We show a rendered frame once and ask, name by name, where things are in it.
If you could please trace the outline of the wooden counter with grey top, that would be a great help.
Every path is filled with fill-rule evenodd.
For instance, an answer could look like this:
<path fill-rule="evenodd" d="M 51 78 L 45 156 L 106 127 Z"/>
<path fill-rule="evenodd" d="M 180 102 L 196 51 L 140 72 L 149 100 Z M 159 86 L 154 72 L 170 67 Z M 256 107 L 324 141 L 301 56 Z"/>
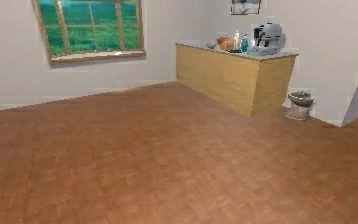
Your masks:
<path fill-rule="evenodd" d="M 246 116 L 278 110 L 283 105 L 297 55 L 233 54 L 178 43 L 176 77 L 190 88 Z"/>

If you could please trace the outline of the brown bread loaf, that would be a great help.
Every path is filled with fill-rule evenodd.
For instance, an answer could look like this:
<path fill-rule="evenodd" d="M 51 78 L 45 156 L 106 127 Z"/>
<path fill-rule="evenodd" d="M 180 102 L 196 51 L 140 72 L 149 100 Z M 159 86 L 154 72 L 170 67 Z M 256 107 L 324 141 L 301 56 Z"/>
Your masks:
<path fill-rule="evenodd" d="M 234 48 L 234 41 L 227 36 L 219 37 L 217 39 L 217 44 L 220 46 L 220 49 L 223 51 L 232 50 Z"/>

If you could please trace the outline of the white statuette on black base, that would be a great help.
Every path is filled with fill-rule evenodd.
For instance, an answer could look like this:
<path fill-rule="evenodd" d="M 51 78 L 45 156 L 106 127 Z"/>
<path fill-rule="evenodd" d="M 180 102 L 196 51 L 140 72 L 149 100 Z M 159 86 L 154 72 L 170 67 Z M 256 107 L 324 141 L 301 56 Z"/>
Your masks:
<path fill-rule="evenodd" d="M 241 39 L 239 30 L 236 30 L 233 37 L 233 48 L 229 50 L 229 53 L 242 53 L 241 51 Z"/>

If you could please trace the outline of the grey coffee machine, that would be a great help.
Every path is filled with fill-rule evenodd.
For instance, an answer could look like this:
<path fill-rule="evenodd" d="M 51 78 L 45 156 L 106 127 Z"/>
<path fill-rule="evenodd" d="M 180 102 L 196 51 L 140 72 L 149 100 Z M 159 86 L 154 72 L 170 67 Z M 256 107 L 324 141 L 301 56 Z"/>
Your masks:
<path fill-rule="evenodd" d="M 254 45 L 248 50 L 250 55 L 267 56 L 277 54 L 280 50 L 279 40 L 282 27 L 276 23 L 265 23 L 254 28 Z"/>

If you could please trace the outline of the wooden framed window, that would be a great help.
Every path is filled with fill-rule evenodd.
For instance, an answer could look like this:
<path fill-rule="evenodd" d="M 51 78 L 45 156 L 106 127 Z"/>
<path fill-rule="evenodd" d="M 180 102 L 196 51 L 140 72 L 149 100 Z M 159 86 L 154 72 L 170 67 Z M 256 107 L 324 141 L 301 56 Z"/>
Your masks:
<path fill-rule="evenodd" d="M 51 65 L 144 57 L 141 0 L 32 0 Z"/>

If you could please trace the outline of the grey bin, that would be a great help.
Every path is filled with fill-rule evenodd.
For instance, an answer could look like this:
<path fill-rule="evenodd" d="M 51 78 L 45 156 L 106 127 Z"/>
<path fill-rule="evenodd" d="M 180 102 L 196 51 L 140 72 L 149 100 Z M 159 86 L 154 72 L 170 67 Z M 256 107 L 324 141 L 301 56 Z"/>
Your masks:
<path fill-rule="evenodd" d="M 294 91 L 288 94 L 291 106 L 284 112 L 284 116 L 297 121 L 307 119 L 314 97 L 306 91 Z"/>

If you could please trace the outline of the framed wall picture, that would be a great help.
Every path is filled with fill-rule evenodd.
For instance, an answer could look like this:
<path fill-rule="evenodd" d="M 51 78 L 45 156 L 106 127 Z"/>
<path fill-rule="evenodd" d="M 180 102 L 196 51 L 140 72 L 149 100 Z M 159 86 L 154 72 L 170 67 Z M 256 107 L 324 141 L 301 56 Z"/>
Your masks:
<path fill-rule="evenodd" d="M 232 15 L 258 14 L 261 0 L 231 0 Z"/>

